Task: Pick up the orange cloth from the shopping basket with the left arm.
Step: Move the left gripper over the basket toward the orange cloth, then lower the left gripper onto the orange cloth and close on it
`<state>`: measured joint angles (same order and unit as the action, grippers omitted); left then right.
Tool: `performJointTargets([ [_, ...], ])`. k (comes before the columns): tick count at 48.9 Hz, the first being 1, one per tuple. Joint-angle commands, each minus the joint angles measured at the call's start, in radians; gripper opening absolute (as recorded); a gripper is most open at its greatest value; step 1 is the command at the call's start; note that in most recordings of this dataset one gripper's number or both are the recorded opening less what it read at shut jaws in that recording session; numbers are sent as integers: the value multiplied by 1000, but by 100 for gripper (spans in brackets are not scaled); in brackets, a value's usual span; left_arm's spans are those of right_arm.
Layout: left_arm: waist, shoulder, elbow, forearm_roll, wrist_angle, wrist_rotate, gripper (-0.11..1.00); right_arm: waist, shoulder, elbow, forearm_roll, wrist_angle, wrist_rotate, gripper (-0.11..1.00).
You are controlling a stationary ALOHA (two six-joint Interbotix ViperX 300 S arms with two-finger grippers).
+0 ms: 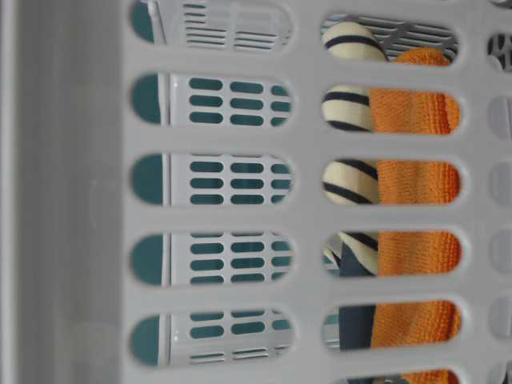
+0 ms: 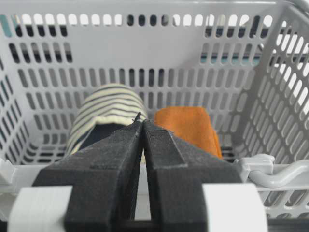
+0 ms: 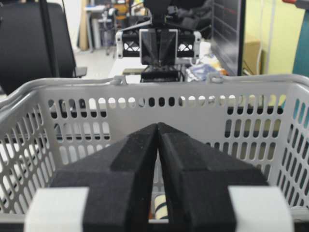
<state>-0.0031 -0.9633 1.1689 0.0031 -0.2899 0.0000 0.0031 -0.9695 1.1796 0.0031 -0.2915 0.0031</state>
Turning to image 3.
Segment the right gripper black foam left finger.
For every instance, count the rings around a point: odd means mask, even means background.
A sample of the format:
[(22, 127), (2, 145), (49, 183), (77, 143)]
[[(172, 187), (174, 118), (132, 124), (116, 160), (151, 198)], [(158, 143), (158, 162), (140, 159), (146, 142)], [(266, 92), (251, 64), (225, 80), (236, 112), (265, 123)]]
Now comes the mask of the right gripper black foam left finger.
[(24, 231), (146, 231), (157, 148), (151, 124), (57, 170), (50, 186), (36, 191)]

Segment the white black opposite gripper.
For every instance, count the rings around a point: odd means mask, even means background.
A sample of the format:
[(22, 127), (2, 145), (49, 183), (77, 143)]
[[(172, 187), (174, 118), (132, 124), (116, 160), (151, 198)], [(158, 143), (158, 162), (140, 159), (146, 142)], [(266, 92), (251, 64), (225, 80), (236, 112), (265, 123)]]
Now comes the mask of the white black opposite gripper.
[(174, 66), (198, 58), (201, 33), (184, 28), (130, 27), (115, 36), (118, 58), (139, 58), (142, 65)]

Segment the right gripper black foam right finger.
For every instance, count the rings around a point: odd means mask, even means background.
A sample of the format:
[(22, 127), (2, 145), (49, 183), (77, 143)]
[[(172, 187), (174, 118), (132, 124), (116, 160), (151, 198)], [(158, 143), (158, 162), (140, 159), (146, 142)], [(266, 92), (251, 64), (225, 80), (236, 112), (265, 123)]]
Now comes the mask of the right gripper black foam right finger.
[(191, 232), (292, 232), (278, 187), (253, 165), (165, 123), (159, 153), (171, 222)]

